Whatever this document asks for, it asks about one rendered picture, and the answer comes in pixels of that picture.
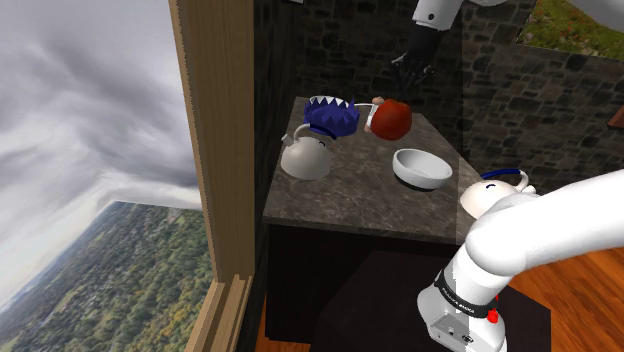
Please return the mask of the red-haired doll figure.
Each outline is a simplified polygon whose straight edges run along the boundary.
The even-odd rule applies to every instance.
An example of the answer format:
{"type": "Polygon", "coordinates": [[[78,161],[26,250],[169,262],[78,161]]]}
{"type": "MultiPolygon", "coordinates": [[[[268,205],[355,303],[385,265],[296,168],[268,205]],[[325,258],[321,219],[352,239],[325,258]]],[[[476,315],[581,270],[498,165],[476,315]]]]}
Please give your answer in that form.
{"type": "Polygon", "coordinates": [[[365,132],[387,141],[400,140],[410,132],[412,111],[407,104],[378,96],[372,99],[370,106],[365,132]]]}

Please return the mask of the blue and white spiky bowl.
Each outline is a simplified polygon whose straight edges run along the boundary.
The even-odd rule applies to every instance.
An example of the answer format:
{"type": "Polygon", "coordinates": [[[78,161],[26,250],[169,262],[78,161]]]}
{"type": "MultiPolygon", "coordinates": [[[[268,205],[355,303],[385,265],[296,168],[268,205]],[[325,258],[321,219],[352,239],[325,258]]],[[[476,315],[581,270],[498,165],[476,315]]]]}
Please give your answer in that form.
{"type": "Polygon", "coordinates": [[[360,112],[353,100],[313,96],[305,104],[303,123],[321,135],[327,135],[329,130],[336,137],[346,137],[357,131],[359,118],[360,112]]]}

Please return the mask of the grey-white kettle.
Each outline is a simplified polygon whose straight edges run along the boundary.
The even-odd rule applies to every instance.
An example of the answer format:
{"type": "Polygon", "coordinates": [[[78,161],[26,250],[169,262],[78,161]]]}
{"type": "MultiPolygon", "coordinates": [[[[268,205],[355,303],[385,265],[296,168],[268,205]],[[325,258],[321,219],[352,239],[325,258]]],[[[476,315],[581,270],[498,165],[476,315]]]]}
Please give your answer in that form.
{"type": "Polygon", "coordinates": [[[330,173],[331,153],[324,142],[313,137],[300,137],[304,129],[316,129],[324,132],[333,140],[337,136],[320,125],[302,124],[293,136],[284,134],[281,138],[285,148],[281,154],[280,166],[289,175],[301,180],[321,180],[330,173]]]}

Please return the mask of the dark cabinet with stone top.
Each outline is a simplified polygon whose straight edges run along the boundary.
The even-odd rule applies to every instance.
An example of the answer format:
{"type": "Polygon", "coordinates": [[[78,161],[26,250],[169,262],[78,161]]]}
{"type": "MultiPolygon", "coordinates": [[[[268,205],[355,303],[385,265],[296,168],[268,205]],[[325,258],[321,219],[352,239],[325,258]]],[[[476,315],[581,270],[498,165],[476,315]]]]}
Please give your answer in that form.
{"type": "Polygon", "coordinates": [[[358,130],[325,142],[329,175],[303,181],[277,167],[265,204],[266,333],[273,340],[311,342],[321,310],[371,251],[448,259],[473,222],[458,198],[479,175],[425,116],[413,114],[398,141],[358,130]],[[398,180],[392,161],[403,148],[442,158],[451,179],[433,191],[398,180]]]}

